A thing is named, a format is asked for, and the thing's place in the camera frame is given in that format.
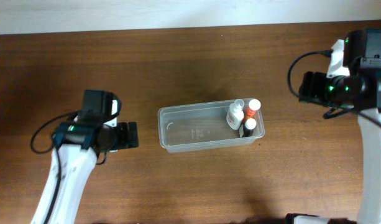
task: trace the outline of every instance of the cable connector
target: cable connector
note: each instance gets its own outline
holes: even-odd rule
[[[325,57],[331,57],[331,54],[334,50],[323,50],[320,52],[320,54],[324,55]]]

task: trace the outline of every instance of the robotic arm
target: robotic arm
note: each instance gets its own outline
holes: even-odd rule
[[[98,165],[109,152],[138,147],[136,123],[117,123],[120,109],[121,102],[112,93],[86,90],[82,109],[66,114],[69,119],[52,135],[50,173],[31,224],[74,223],[85,183],[99,155],[104,154],[104,159]],[[31,148],[36,153],[50,151],[36,151],[33,142],[53,120],[34,134]]]
[[[364,189],[358,223],[381,224],[381,30],[350,32],[330,53],[328,73],[305,73],[299,95],[295,95],[302,103],[330,107],[324,119],[346,113],[359,115],[364,148]],[[327,51],[318,54],[327,56]],[[293,93],[290,74],[295,63],[288,72],[288,84]],[[287,223],[326,224],[329,220],[290,215]]]

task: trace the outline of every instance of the bottle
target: bottle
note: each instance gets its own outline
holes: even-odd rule
[[[254,133],[257,121],[254,118],[247,119],[246,123],[240,127],[240,138],[249,137]]]
[[[248,103],[248,109],[242,123],[244,124],[248,119],[254,118],[256,112],[260,109],[260,101],[256,99],[250,100]]]
[[[234,103],[229,106],[226,121],[233,130],[240,128],[241,122],[244,118],[244,112],[242,111],[243,107],[244,101],[240,99],[235,100]]]

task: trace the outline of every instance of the white bottle cap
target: white bottle cap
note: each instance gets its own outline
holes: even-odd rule
[[[238,100],[234,101],[234,106],[233,106],[234,111],[242,110],[243,107],[244,107],[244,101],[243,100],[238,99]]]
[[[257,126],[257,121],[254,118],[247,119],[244,124],[248,130],[253,130]]]
[[[250,100],[248,107],[250,110],[257,111],[260,109],[260,101],[257,99]]]

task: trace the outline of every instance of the wood surface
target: wood surface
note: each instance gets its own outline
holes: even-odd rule
[[[0,223],[29,223],[50,155],[33,132],[80,109],[84,89],[114,92],[120,121],[137,121],[137,149],[110,154],[86,184],[77,223],[229,223],[309,213],[355,220],[362,140],[354,115],[323,120],[287,88],[303,53],[330,49],[381,21],[0,35]],[[311,56],[293,71],[298,88]],[[262,102],[265,136],[248,146],[169,154],[157,111],[236,98]],[[37,138],[50,144],[55,123]]]

